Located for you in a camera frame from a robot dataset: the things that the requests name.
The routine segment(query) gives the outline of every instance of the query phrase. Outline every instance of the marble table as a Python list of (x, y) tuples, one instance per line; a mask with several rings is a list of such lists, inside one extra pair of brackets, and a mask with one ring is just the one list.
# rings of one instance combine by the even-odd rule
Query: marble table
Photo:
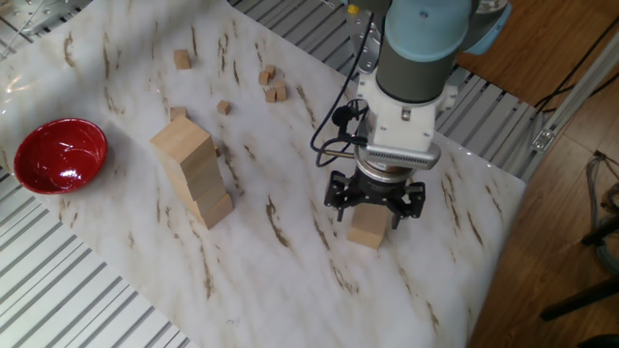
[[(193, 69), (174, 68), (181, 48)], [(266, 64), (288, 101), (264, 101)], [(43, 123), (102, 127), (99, 177), (38, 198), (203, 347), (464, 347), (525, 187), (436, 134), (441, 160), (415, 175), (427, 185), (422, 217), (378, 251), (348, 243), (352, 211), (336, 222), (322, 199), (329, 171), (350, 175), (354, 162), (319, 169), (309, 147), (343, 77), (223, 0), (95, 1), (2, 62), (0, 83), (9, 170)], [(236, 208), (211, 230), (175, 198), (148, 144), (175, 105), (223, 152)]]

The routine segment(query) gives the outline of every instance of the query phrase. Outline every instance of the black chair leg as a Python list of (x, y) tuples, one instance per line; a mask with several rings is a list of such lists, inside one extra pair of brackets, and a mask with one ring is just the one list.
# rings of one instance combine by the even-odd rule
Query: black chair leg
[(595, 231), (584, 236), (584, 238), (580, 242), (586, 246), (591, 246), (593, 244), (601, 242), (604, 237), (616, 230), (619, 230), (619, 217), (616, 217), (611, 221), (598, 227)]
[(617, 293), (619, 293), (619, 276), (603, 281), (557, 304), (546, 307), (542, 310), (540, 317), (545, 321), (550, 321)]

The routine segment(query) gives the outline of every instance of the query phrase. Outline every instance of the small wooden cube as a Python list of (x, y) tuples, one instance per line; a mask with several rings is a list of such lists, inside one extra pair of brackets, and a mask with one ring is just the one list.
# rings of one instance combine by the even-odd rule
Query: small wooden cube
[(202, 168), (190, 178), (180, 178), (170, 170), (165, 168), (165, 174), (170, 181), (176, 196), (179, 197), (185, 205), (197, 201), (206, 192), (217, 185), (223, 185), (221, 178), (220, 167), (217, 163), (217, 157), (212, 156)]
[(391, 211), (385, 206), (356, 206), (348, 231), (348, 241), (378, 249), (385, 233), (391, 228), (391, 216)]
[(203, 217), (196, 217), (206, 228), (213, 228), (218, 222), (227, 217), (234, 210), (232, 198), (226, 194), (211, 210)]
[(211, 134), (185, 117), (178, 117), (151, 139), (162, 165), (186, 182), (199, 175), (216, 156)]
[(219, 111), (222, 115), (227, 115), (228, 112), (230, 112), (230, 102), (220, 101), (220, 103), (217, 104), (217, 111)]
[(192, 68), (190, 61), (190, 53), (186, 49), (177, 49), (174, 51), (174, 64), (177, 70), (187, 70)]
[(264, 68), (264, 72), (269, 73), (269, 78), (274, 78), (275, 77), (275, 66), (268, 65), (266, 68)]
[(186, 107), (170, 107), (170, 122), (176, 120), (177, 117), (185, 117), (186, 119), (190, 118), (190, 115), (187, 113)]
[(275, 102), (277, 93), (273, 88), (269, 89), (266, 92), (266, 94), (267, 94), (267, 102)]
[(286, 88), (285, 87), (279, 87), (276, 88), (276, 95), (278, 97), (278, 102), (285, 102), (287, 99), (286, 96)]
[(269, 73), (261, 72), (258, 76), (258, 83), (260, 86), (268, 86), (269, 85)]

